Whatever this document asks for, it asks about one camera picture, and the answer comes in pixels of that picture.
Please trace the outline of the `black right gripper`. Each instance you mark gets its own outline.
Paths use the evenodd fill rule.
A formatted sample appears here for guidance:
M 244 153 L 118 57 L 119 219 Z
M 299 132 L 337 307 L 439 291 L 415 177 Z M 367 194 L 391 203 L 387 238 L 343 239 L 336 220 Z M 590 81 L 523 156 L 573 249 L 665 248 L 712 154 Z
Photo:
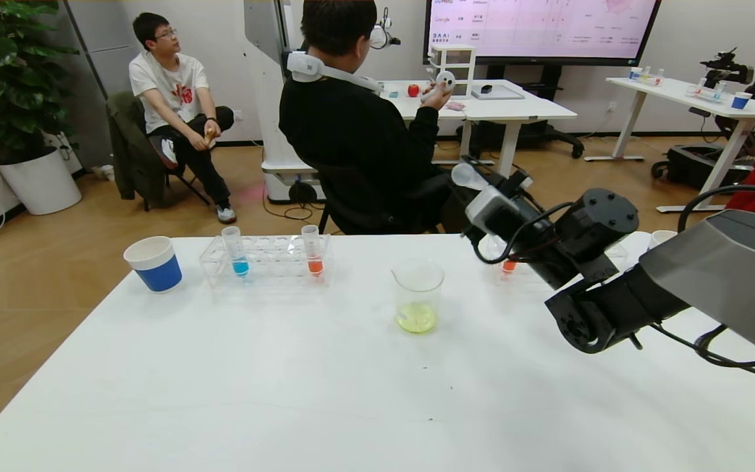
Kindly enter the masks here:
M 545 209 L 528 191 L 533 185 L 533 178 L 522 169 L 515 170 L 510 176 L 495 172 L 491 165 L 469 155 L 459 159 L 460 186 L 497 186 L 497 190 L 507 198 L 506 209 L 497 212 L 497 235 L 512 237 L 519 228 L 533 222 L 522 230 L 522 235 L 533 232 L 536 228 L 547 226 L 545 219 L 539 216 Z

